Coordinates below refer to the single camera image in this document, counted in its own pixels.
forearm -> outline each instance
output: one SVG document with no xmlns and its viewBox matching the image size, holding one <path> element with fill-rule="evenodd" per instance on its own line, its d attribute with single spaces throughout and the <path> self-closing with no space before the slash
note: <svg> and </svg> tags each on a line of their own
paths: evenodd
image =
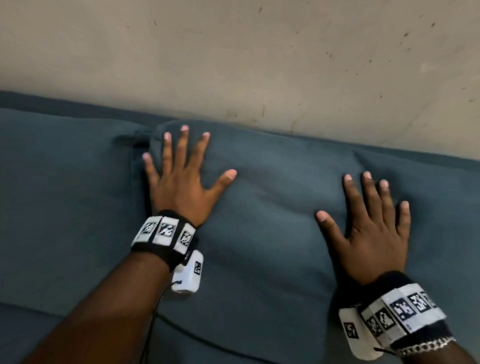
<svg viewBox="0 0 480 364">
<path fill-rule="evenodd" d="M 476 364 L 475 360 L 456 342 L 442 349 L 408 356 L 405 364 Z"/>
<path fill-rule="evenodd" d="M 129 254 L 24 363 L 127 363 L 170 282 L 151 253 Z"/>
</svg>

silver chain bracelet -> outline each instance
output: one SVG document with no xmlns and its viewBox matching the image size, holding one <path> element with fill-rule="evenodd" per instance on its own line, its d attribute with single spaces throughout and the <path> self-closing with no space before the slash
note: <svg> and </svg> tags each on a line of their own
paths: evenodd
<svg viewBox="0 0 480 364">
<path fill-rule="evenodd" d="M 453 336 L 439 338 L 433 341 L 423 342 L 422 344 L 412 345 L 400 350 L 396 350 L 395 354 L 397 354 L 399 358 L 403 358 L 405 356 L 420 354 L 422 352 L 432 352 L 444 348 L 452 341 L 456 341 Z"/>
</svg>

left hand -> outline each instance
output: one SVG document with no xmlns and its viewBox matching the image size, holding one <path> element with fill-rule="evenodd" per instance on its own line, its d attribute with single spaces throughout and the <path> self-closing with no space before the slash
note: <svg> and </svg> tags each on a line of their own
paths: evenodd
<svg viewBox="0 0 480 364">
<path fill-rule="evenodd" d="M 210 215 L 213 206 L 226 188 L 232 184 L 237 171 L 227 170 L 211 189 L 204 189 L 200 183 L 200 167 L 210 133 L 202 135 L 186 164 L 188 132 L 188 126 L 182 126 L 175 161 L 173 161 L 172 155 L 172 136 L 168 132 L 164 134 L 163 175 L 161 177 L 152 163 L 152 156 L 145 153 L 143 158 L 155 212 L 173 210 L 190 220 L 198 228 Z"/>
</svg>

fingernail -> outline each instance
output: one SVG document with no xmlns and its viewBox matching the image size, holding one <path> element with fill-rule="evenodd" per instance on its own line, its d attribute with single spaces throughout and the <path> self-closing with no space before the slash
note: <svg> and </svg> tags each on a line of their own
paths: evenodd
<svg viewBox="0 0 480 364">
<path fill-rule="evenodd" d="M 388 190 L 388 181 L 387 180 L 381 180 L 380 181 L 380 187 L 382 190 Z"/>
<path fill-rule="evenodd" d="M 237 176 L 237 171 L 236 170 L 228 170 L 225 172 L 225 175 L 233 180 Z"/>
<path fill-rule="evenodd" d="M 327 220 L 328 214 L 325 211 L 318 211 L 317 212 L 317 219 L 320 222 L 324 222 Z"/>
</svg>

gray-blue fabric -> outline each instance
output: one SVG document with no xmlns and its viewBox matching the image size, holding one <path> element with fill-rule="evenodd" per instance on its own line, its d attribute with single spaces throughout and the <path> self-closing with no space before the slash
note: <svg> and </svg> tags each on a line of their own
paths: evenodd
<svg viewBox="0 0 480 364">
<path fill-rule="evenodd" d="M 350 360 L 328 314 L 336 281 L 313 216 L 324 209 L 344 229 L 341 177 L 370 170 L 390 181 L 396 202 L 410 201 L 409 275 L 480 357 L 478 162 L 204 121 L 171 121 L 152 133 L 130 121 L 0 109 L 0 302 L 67 314 L 127 254 L 147 215 L 141 154 L 148 138 L 159 167 L 163 132 L 175 140 L 184 123 L 191 145 L 202 132 L 212 134 L 204 185 L 230 168 L 238 176 L 198 230 L 205 256 L 200 290 L 169 294 L 160 306 L 170 321 L 278 364 Z M 176 363 L 251 362 L 184 334 L 166 335 L 178 339 L 180 351 L 196 353 L 179 354 Z M 155 342 L 152 355 L 161 355 Z"/>
</svg>

